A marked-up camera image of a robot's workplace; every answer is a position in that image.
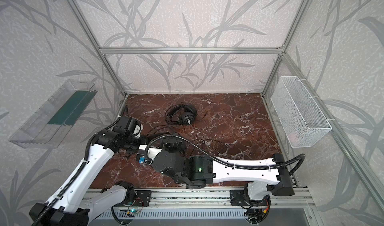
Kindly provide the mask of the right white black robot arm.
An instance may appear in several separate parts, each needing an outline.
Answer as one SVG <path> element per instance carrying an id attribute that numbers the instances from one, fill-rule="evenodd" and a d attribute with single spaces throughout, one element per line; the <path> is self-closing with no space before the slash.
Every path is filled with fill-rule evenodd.
<path id="1" fill-rule="evenodd" d="M 189 190 L 229 181 L 246 182 L 248 203 L 262 201 L 267 195 L 288 197 L 295 191 L 292 173 L 282 155 L 256 161 L 238 161 L 214 157 L 192 141 L 179 135 L 161 135 L 146 146 L 144 157 L 156 172 L 185 184 Z"/>

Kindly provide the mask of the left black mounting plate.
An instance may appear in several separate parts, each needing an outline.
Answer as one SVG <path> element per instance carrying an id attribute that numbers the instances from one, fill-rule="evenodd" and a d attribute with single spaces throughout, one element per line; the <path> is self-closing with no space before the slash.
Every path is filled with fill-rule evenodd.
<path id="1" fill-rule="evenodd" d="M 132 203 L 130 204 L 131 207 L 148 207 L 150 205 L 151 201 L 151 190 L 138 190 L 135 191 L 135 197 Z"/>

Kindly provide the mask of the black mounting plate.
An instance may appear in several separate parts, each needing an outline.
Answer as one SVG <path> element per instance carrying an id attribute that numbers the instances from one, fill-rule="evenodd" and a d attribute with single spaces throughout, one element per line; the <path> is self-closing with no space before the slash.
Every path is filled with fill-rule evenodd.
<path id="1" fill-rule="evenodd" d="M 246 189 L 243 190 L 230 190 L 230 203 L 231 206 L 241 207 L 259 207 L 269 206 L 271 199 L 269 195 L 264 196 L 260 201 L 251 200 Z"/>
<path id="2" fill-rule="evenodd" d="M 135 197 L 132 203 L 130 204 L 131 207 L 148 207 L 150 205 L 151 201 L 151 190 L 138 190 L 135 191 Z"/>

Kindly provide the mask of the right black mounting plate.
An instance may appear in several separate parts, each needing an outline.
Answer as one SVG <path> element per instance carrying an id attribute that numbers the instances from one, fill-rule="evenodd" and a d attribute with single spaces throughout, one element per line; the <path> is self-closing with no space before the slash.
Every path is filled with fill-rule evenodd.
<path id="1" fill-rule="evenodd" d="M 246 189 L 243 190 L 230 190 L 230 203 L 231 206 L 241 207 L 259 207 L 269 206 L 271 199 L 269 195 L 264 196 L 260 201 L 251 200 Z"/>

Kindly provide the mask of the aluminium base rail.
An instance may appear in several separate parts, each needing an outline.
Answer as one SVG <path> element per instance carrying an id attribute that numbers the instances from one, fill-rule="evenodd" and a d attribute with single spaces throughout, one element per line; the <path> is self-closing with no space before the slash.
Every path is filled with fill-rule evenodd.
<path id="1" fill-rule="evenodd" d="M 201 190 L 187 190 L 184 188 L 137 188 L 151 190 L 151 201 L 145 209 L 228 209 L 230 190 L 243 190 L 242 187 L 208 187 Z M 270 196 L 274 208 L 315 208 L 315 202 L 307 188 L 294 188 L 293 196 Z"/>

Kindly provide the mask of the clear plastic wall bin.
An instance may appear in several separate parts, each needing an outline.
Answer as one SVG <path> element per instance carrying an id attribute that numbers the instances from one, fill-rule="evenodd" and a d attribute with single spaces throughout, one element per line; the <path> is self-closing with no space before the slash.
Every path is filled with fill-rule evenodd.
<path id="1" fill-rule="evenodd" d="M 94 83 L 67 80 L 9 142 L 24 149 L 56 149 L 97 92 Z"/>

